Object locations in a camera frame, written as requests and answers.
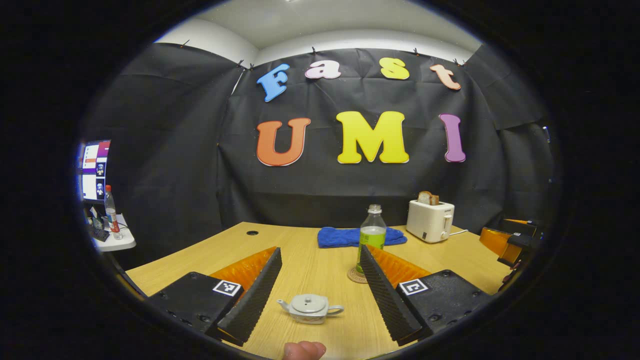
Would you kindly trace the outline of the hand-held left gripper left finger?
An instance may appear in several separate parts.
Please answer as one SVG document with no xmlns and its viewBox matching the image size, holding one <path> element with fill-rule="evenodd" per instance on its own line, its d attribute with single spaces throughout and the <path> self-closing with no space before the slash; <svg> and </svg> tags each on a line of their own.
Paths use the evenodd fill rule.
<svg viewBox="0 0 640 360">
<path fill-rule="evenodd" d="M 243 346 L 282 268 L 281 249 L 258 251 L 210 275 L 190 271 L 145 302 L 195 331 Z"/>
</svg>

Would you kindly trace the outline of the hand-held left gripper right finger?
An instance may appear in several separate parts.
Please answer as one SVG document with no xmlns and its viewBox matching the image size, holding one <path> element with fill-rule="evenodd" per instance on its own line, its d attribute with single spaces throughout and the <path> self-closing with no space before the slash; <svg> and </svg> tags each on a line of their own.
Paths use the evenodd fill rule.
<svg viewBox="0 0 640 360">
<path fill-rule="evenodd" d="M 398 346 L 456 325 L 492 298 L 451 269 L 431 273 L 369 244 L 362 246 L 359 264 Z"/>
</svg>

